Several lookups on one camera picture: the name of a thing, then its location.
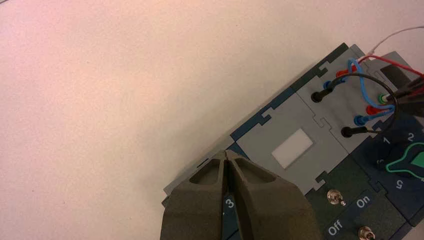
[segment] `on label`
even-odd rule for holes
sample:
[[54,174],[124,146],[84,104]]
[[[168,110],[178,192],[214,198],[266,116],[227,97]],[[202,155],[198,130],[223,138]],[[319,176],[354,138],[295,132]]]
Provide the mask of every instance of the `on label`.
[[368,203],[370,201],[370,198],[368,197],[368,196],[365,196],[364,198],[362,198],[362,199],[358,199],[357,201],[356,201],[356,205],[358,206],[358,208],[363,208],[363,207],[365,207],[365,205]]

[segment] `red wire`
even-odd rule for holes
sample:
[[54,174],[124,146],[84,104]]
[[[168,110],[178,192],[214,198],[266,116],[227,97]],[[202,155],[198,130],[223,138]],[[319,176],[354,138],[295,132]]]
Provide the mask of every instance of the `red wire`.
[[405,69],[405,70],[407,70],[407,71],[409,71],[411,73],[414,73],[414,74],[419,75],[422,78],[424,78],[424,74],[422,74],[421,72],[419,72],[417,70],[414,70],[414,69],[410,68],[409,66],[402,65],[402,64],[400,64],[398,62],[392,61],[390,59],[387,59],[387,58],[384,58],[384,57],[381,57],[381,56],[367,55],[367,56],[364,56],[361,60],[359,60],[358,63],[361,63],[362,61],[364,61],[365,59],[368,59],[368,58],[378,59],[378,60],[381,60],[383,62],[386,62],[386,63],[392,64],[392,65],[398,66],[399,68]]

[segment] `off label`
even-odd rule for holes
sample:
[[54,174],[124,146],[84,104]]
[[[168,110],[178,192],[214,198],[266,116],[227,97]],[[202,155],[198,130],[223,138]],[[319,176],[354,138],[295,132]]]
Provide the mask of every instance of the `off label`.
[[333,226],[328,228],[328,233],[331,236],[336,235],[341,229],[343,228],[342,223],[340,222],[340,220],[337,220],[334,222]]

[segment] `white label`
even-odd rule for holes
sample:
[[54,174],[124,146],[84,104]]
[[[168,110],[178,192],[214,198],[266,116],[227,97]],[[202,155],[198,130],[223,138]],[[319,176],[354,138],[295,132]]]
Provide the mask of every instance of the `white label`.
[[274,151],[272,155],[279,162],[279,164],[286,169],[292,164],[300,155],[302,155],[310,146],[312,140],[306,133],[299,128],[284,142],[282,142]]

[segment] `number 3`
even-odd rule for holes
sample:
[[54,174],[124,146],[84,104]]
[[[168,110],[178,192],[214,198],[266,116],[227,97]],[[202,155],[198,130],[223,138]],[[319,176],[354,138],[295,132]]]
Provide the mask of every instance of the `number 3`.
[[231,199],[225,200],[225,203],[228,204],[228,207],[232,209],[234,207],[234,202],[231,201]]

